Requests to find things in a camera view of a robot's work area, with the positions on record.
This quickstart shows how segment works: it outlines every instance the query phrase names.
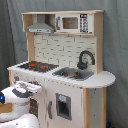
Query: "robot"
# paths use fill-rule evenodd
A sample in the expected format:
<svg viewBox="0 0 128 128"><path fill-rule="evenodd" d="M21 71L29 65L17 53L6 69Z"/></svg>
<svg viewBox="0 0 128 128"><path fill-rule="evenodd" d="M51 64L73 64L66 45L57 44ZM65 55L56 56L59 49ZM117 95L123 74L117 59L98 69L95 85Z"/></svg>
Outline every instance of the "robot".
<svg viewBox="0 0 128 128"><path fill-rule="evenodd" d="M0 128L39 128L38 119L29 114L29 109L30 96L41 91L41 86L24 81L16 81L13 86L2 90L0 102L14 105L12 112L0 114Z"/></svg>

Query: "microwave window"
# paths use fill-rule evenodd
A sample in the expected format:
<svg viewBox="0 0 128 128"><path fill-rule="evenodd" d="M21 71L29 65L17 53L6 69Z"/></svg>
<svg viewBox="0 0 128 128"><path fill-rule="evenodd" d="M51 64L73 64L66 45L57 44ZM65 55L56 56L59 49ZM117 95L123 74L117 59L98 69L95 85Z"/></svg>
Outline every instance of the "microwave window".
<svg viewBox="0 0 128 128"><path fill-rule="evenodd" d="M78 29L78 18L62 18L63 29Z"/></svg>

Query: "wooden top shelf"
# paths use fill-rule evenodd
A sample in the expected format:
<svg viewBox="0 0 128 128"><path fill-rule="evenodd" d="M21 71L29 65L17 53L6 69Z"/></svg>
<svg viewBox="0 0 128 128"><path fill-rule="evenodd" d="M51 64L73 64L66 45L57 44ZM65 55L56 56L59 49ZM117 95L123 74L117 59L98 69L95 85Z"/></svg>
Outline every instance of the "wooden top shelf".
<svg viewBox="0 0 128 128"><path fill-rule="evenodd" d="M84 14L84 13L99 13L104 10L89 10L89 11L56 11L56 12L26 12L21 14Z"/></svg>

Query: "countertop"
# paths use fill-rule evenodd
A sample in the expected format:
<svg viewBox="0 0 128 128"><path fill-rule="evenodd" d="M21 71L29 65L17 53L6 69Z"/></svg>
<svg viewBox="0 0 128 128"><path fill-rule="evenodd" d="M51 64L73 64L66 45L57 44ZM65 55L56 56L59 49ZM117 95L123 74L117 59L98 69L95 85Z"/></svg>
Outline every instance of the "countertop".
<svg viewBox="0 0 128 128"><path fill-rule="evenodd" d="M101 71L99 74L94 74L88 79L84 81L77 81L69 78L63 78L63 77L58 77L54 76L53 73L55 71L58 71L61 68L64 68L64 66L59 66L53 70L48 71L47 73L40 73L40 72L34 72L30 70L25 70L21 68L17 68L17 66L22 65L24 63L9 67L8 70L15 70L15 71L21 71L21 72L26 72L29 74L35 74L38 76L42 76L43 78L47 79L52 79L52 80L57 80L61 82L65 82L68 84L73 84L74 86L77 87L82 87L82 88L103 88L112 85L115 82L116 77L108 72L108 71Z"/></svg>

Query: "cabinet door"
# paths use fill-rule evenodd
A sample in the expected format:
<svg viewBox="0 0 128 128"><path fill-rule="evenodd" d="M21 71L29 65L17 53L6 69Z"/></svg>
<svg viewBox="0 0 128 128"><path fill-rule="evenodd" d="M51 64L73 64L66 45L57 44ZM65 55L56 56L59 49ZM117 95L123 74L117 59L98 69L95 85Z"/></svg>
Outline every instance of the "cabinet door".
<svg viewBox="0 0 128 128"><path fill-rule="evenodd" d="M48 128L83 128L83 91L68 84L46 80L47 85L47 127ZM71 101L69 106L60 103L59 112L57 95Z"/></svg>

